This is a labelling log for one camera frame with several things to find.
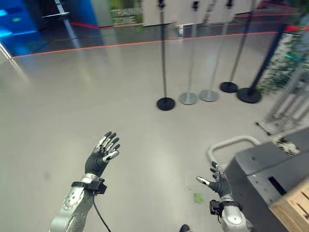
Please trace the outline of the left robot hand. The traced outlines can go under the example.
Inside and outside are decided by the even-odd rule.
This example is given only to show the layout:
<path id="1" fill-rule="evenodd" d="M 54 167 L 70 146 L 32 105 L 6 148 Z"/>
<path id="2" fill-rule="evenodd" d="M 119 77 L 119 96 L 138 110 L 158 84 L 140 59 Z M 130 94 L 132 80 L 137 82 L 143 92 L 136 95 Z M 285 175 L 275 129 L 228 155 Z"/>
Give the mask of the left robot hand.
<path id="1" fill-rule="evenodd" d="M 85 174 L 100 178 L 108 163 L 119 155 L 119 137 L 116 132 L 107 132 L 98 141 L 85 163 Z"/>

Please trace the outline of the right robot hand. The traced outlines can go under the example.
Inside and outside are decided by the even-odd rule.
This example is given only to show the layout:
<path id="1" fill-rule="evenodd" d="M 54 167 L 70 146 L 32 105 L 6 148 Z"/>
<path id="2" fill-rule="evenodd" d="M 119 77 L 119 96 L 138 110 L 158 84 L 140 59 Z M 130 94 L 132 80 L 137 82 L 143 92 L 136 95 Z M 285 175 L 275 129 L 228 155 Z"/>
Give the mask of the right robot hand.
<path id="1" fill-rule="evenodd" d="M 196 180 L 217 193 L 221 201 L 233 201 L 231 186 L 219 164 L 212 161 L 210 171 L 213 172 L 214 181 L 201 176 L 196 176 Z"/>

